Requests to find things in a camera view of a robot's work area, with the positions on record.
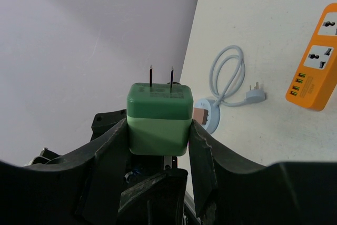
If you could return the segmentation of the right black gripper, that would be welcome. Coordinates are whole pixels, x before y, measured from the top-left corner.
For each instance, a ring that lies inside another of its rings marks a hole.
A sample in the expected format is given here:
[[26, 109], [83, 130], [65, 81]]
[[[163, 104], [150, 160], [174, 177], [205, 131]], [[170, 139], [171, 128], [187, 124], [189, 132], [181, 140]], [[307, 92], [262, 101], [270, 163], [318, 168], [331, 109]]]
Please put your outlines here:
[[187, 172], [134, 155], [126, 111], [99, 113], [86, 145], [44, 149], [26, 167], [1, 163], [1, 224], [180, 224]]

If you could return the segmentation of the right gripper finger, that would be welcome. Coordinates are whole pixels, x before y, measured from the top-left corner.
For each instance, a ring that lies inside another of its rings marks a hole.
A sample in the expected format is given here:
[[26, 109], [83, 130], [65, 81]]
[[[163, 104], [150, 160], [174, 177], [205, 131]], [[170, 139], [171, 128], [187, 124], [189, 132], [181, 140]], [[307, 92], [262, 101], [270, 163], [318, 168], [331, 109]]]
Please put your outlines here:
[[202, 224], [336, 224], [336, 163], [255, 163], [192, 122], [189, 157]]

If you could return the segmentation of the blue round power socket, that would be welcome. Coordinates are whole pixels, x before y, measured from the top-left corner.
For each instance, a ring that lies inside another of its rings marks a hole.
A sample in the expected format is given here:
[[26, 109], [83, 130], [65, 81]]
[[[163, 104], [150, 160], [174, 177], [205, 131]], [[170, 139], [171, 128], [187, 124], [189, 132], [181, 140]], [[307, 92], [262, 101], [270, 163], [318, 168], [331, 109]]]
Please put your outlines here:
[[211, 99], [199, 99], [194, 107], [204, 108], [209, 111], [206, 125], [201, 125], [207, 133], [213, 134], [217, 129], [220, 121], [220, 109], [214, 106], [215, 101]]

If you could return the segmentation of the brown pink charger plug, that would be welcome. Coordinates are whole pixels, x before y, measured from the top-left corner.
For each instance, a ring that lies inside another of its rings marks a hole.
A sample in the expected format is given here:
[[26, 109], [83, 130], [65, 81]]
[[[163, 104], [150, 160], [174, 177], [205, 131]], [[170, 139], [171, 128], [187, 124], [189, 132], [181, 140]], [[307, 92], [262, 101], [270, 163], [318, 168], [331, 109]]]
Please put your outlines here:
[[209, 111], [204, 108], [193, 108], [193, 119], [200, 125], [206, 125]]

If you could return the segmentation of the green charger plug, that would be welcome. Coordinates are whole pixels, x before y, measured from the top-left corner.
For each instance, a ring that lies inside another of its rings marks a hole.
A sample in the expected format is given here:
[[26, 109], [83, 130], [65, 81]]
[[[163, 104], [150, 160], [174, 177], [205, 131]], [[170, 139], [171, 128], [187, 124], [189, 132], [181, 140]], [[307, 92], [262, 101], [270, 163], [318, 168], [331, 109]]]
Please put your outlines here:
[[134, 83], [127, 96], [130, 151], [136, 155], [183, 156], [193, 114], [191, 89], [182, 84]]

